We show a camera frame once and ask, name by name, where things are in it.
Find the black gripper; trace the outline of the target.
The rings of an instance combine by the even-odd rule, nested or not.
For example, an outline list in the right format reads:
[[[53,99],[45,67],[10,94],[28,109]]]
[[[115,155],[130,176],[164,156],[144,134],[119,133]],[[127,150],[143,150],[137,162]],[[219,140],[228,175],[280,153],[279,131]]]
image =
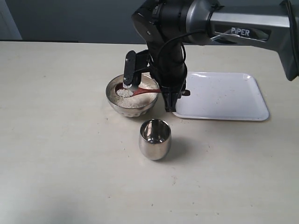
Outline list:
[[[177,100],[187,96],[185,48],[180,41],[146,42],[151,76],[163,87],[166,112],[176,112]]]

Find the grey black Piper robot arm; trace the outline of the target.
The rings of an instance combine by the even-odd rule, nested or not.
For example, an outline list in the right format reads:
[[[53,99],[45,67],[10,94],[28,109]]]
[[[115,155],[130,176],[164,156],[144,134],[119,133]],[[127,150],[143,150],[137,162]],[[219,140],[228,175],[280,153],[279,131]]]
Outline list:
[[[278,53],[286,78],[299,75],[299,7],[289,0],[274,6],[227,7],[216,0],[147,0],[133,14],[147,44],[126,55],[123,86],[137,89],[148,72],[159,85],[167,112],[185,93],[185,43],[245,44]]]

